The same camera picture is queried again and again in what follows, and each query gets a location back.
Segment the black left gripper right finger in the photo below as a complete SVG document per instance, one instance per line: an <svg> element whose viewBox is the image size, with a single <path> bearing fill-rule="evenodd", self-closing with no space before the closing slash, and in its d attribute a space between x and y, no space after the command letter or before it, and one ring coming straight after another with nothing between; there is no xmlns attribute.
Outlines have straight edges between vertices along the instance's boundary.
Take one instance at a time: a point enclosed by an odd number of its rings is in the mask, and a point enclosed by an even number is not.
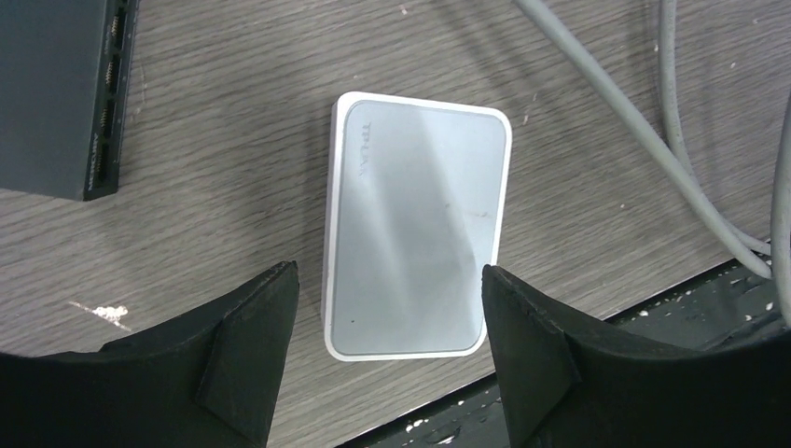
<svg viewBox="0 0 791 448"><path fill-rule="evenodd" d="M482 305L514 447L786 447L790 334L704 350L630 333L498 266Z"/></svg>

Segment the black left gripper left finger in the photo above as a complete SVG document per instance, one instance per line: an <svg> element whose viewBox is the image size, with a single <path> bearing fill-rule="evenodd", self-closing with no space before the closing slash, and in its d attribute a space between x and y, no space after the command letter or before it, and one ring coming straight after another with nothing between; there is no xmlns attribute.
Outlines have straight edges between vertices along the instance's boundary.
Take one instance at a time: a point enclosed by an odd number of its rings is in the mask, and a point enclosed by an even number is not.
<svg viewBox="0 0 791 448"><path fill-rule="evenodd" d="M298 308L298 266L90 353L1 356L5 447L263 447Z"/></svg>

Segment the black network switch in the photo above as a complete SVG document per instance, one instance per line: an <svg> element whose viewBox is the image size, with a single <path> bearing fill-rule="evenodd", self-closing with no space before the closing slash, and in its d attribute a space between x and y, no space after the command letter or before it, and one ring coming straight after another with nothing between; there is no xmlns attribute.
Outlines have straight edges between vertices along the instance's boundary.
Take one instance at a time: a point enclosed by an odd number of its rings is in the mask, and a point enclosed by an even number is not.
<svg viewBox="0 0 791 448"><path fill-rule="evenodd" d="M79 202L118 191L138 10L2 1L2 188Z"/></svg>

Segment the white network switch box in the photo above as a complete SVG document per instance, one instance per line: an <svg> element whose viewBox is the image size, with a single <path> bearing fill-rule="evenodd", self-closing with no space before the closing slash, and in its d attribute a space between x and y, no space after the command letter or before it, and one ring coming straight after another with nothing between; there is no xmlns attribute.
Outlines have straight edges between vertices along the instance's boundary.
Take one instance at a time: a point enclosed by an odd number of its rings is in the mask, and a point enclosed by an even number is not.
<svg viewBox="0 0 791 448"><path fill-rule="evenodd" d="M484 343L512 149L493 107L348 91L331 116L323 336L343 362L465 357Z"/></svg>

